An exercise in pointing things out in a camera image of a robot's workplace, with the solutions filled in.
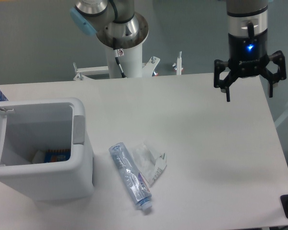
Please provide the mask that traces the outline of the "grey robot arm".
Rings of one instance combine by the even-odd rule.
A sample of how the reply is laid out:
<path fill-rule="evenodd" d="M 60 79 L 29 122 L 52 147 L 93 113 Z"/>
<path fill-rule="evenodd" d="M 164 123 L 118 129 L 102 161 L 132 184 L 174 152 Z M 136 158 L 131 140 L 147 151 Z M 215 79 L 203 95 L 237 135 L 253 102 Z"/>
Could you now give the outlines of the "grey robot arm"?
<path fill-rule="evenodd" d="M 228 0 L 226 8 L 229 59 L 214 61 L 214 87 L 230 102 L 229 88 L 237 79 L 261 75 L 272 97 L 274 85 L 285 80 L 287 72 L 282 51 L 267 53 L 268 1 Z"/>

